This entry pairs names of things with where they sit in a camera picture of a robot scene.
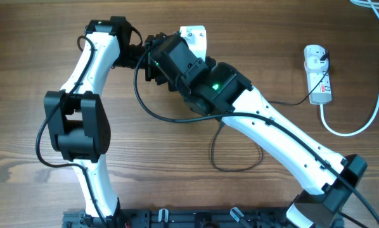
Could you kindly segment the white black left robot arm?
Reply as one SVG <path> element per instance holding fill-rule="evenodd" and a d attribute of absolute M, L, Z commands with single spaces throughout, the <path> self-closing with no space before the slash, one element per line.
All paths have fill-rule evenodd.
<path fill-rule="evenodd" d="M 106 165 L 111 128 L 101 95 L 112 68 L 145 68 L 147 64 L 139 64 L 139 58 L 166 36 L 150 35 L 131 44 L 131 35 L 137 32 L 124 16 L 91 20 L 78 37 L 85 42 L 77 44 L 82 54 L 70 78 L 59 91 L 49 91 L 44 97 L 46 118 L 35 143 L 37 157 L 51 166 L 40 150 L 42 133 L 48 129 L 53 149 L 61 153 L 63 167 L 73 168 L 86 202 L 83 211 L 64 214 L 64 227 L 130 227 Z"/>

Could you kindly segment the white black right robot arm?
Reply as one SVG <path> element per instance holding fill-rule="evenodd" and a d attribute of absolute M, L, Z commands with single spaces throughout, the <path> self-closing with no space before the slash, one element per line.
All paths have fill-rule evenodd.
<path fill-rule="evenodd" d="M 316 142 L 275 110 L 246 76 L 227 63 L 208 66 L 179 35 L 147 55 L 204 117 L 219 118 L 267 151 L 303 191 L 286 211 L 295 227 L 329 227 L 367 168 L 359 155 L 342 156 Z"/>

